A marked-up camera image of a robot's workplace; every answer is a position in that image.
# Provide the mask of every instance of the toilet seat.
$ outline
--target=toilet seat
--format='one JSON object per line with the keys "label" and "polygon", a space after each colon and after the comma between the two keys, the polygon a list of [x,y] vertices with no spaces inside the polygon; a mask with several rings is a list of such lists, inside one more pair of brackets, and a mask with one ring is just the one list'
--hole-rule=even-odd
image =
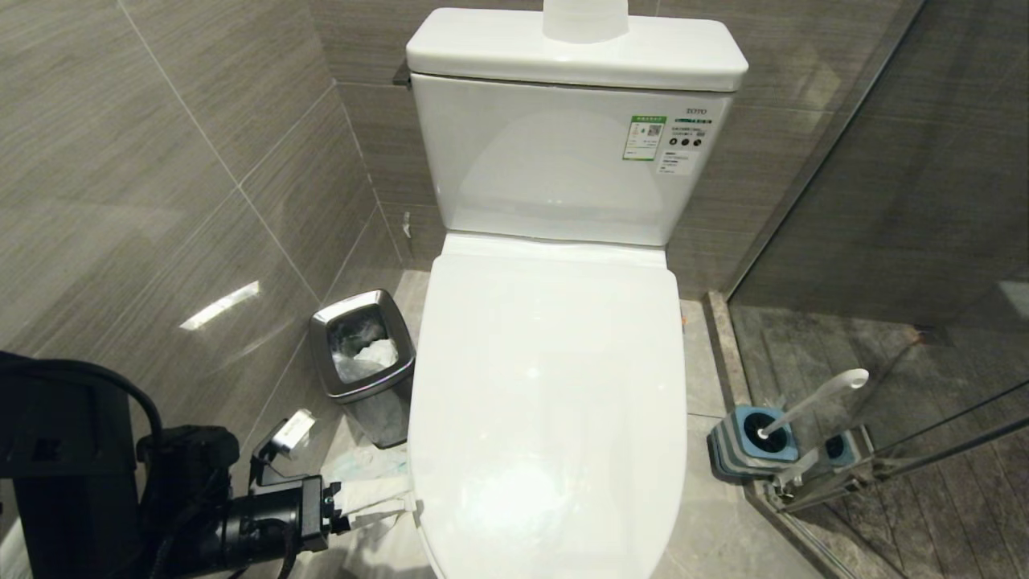
{"label": "toilet seat", "polygon": [[663,251],[449,233],[420,342],[409,453],[440,579],[649,577],[686,453]]}

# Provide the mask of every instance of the tiled wall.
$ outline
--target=tiled wall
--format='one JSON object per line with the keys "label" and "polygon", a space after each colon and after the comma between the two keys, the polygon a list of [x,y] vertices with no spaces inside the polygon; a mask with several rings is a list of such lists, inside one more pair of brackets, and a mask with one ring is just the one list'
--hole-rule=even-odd
{"label": "tiled wall", "polygon": [[[414,101],[390,81],[403,46],[438,6],[540,9],[540,0],[310,0],[329,71],[341,82],[371,178],[410,266],[427,268],[443,229]],[[731,286],[810,157],[824,153],[833,115],[860,91],[907,0],[630,1],[634,14],[724,22],[750,62],[744,88],[669,245],[680,293]],[[688,49],[688,39],[683,39]],[[397,226],[411,213],[412,240]]]}
{"label": "tiled wall", "polygon": [[1029,263],[1027,23],[1024,0],[928,2],[739,303],[1019,320],[997,282]]}
{"label": "tiled wall", "polygon": [[107,366],[245,454],[299,406],[331,432],[307,321],[400,276],[305,0],[0,2],[0,349]]}

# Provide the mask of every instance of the stainless steel trash can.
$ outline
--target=stainless steel trash can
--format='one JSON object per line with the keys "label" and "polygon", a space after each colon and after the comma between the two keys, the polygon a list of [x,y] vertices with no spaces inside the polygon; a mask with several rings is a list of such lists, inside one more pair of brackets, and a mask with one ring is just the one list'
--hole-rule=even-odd
{"label": "stainless steel trash can", "polygon": [[[311,318],[310,341],[325,394],[379,448],[407,440],[415,347],[400,311],[385,289],[336,302]],[[396,360],[362,359],[375,348]]]}

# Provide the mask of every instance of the toilet tank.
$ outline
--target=toilet tank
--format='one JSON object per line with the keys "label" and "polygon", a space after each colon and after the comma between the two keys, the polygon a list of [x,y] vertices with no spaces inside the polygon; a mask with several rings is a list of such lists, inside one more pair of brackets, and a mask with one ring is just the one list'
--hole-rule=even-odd
{"label": "toilet tank", "polygon": [[630,16],[574,44],[542,12],[439,8],[407,43],[449,229],[665,245],[747,62],[721,23]]}

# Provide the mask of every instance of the white toilet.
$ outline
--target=white toilet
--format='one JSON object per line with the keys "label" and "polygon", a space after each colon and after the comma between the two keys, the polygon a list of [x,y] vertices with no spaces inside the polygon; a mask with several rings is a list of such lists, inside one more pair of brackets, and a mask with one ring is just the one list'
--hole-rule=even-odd
{"label": "white toilet", "polygon": [[541,21],[441,8],[407,44],[449,230],[415,371],[416,522],[440,579],[645,579],[686,460],[664,246],[747,63],[715,22],[631,16],[573,44]]}

